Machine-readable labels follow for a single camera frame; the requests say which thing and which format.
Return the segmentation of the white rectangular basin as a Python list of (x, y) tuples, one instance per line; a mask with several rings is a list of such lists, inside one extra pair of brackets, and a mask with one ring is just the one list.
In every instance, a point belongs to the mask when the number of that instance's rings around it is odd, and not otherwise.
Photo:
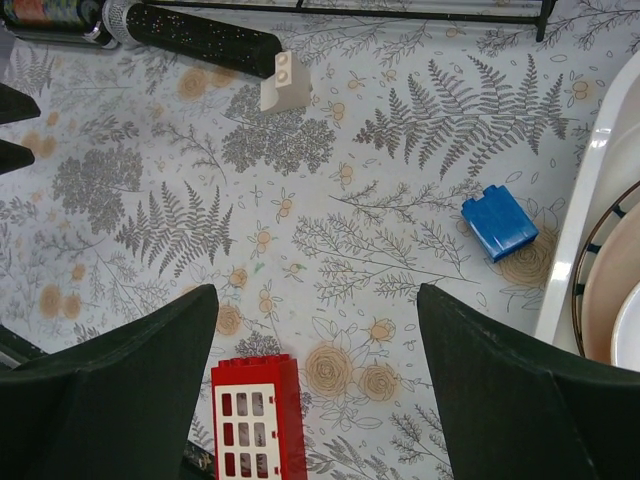
[(551, 264), (534, 337), (579, 354), (573, 321), (579, 258), (607, 209), (639, 181), (639, 55), (616, 75), (588, 136)]

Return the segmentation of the blue toy brick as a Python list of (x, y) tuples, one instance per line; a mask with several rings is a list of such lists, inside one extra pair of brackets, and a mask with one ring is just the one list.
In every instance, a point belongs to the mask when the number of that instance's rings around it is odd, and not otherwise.
[(493, 263), (532, 243), (539, 234), (504, 185), (490, 185), (479, 199), (466, 200), (461, 214)]

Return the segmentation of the red tan poker chip stack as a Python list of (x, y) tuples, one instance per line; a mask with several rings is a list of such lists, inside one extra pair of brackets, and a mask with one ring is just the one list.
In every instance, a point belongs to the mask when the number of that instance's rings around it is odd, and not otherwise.
[(100, 19), (94, 0), (14, 0), (1, 2), (1, 16), (21, 27), (62, 27), (86, 31)]

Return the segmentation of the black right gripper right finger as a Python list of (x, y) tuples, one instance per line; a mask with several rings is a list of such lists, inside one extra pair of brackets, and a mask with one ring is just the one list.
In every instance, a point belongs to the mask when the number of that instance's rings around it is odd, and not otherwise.
[(639, 375), (476, 311), (435, 285), (422, 342), (457, 479), (636, 479)]

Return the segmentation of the small white bowl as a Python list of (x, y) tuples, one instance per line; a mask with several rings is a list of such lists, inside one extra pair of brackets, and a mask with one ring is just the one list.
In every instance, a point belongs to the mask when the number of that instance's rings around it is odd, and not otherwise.
[(611, 338), (611, 364), (640, 371), (640, 286), (625, 298), (616, 317)]

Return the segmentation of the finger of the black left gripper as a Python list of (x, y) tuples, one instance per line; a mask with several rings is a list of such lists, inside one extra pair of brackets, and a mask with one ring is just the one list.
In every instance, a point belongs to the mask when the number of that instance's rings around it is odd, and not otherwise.
[(0, 141), (0, 174), (6, 174), (32, 165), (35, 162), (33, 152), (22, 145)]
[(0, 124), (37, 118), (41, 115), (37, 103), (29, 95), (0, 84)]

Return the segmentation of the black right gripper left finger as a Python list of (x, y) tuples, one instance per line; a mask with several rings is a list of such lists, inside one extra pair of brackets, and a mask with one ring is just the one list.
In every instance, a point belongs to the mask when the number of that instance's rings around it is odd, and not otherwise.
[(1, 374), (4, 479), (176, 479), (216, 328), (201, 285)]

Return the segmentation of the black poker chip case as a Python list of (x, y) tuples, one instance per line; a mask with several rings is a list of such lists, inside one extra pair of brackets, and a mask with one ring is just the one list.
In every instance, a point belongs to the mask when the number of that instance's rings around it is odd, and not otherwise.
[(1, 23), (17, 38), (36, 43), (114, 49), (102, 21), (103, 1), (3, 0)]

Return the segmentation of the blue striped white plate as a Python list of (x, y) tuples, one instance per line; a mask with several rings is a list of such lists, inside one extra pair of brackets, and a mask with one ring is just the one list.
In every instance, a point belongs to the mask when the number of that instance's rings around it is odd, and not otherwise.
[(627, 189), (614, 203), (605, 211), (598, 220), (595, 227), (588, 235), (585, 244), (580, 252), (577, 268), (573, 276), (571, 291), (571, 314), (574, 336), (582, 356), (585, 356), (583, 345), (583, 327), (581, 322), (582, 303), (588, 276), (596, 259), (596, 255), (601, 250), (607, 237), (620, 220), (634, 206), (639, 205), (639, 185), (634, 184)]

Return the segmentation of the red toy window block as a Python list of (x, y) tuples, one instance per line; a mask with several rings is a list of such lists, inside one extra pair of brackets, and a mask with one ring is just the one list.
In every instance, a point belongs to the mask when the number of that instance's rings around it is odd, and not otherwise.
[(211, 379), (216, 477), (307, 480), (296, 359), (222, 360)]

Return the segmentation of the black rhinestone microphone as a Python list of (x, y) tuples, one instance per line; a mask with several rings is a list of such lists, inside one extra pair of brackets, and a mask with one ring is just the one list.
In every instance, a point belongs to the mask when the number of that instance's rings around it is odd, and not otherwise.
[(138, 1), (105, 2), (102, 21), (125, 46), (151, 46), (260, 78), (275, 73), (283, 51), (271, 33)]

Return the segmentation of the white toy brick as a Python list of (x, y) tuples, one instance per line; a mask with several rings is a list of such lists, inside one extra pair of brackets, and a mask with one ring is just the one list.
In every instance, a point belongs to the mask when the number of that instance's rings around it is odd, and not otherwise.
[(261, 82), (260, 110), (265, 114), (280, 113), (311, 104), (310, 70), (292, 51), (275, 57), (275, 73)]

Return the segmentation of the pink white plate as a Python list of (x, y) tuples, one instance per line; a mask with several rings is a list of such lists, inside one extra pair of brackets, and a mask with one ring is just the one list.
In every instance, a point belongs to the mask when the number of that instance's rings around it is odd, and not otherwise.
[(639, 205), (615, 226), (587, 279), (581, 322), (585, 356), (611, 363), (611, 340), (618, 312), (639, 282)]

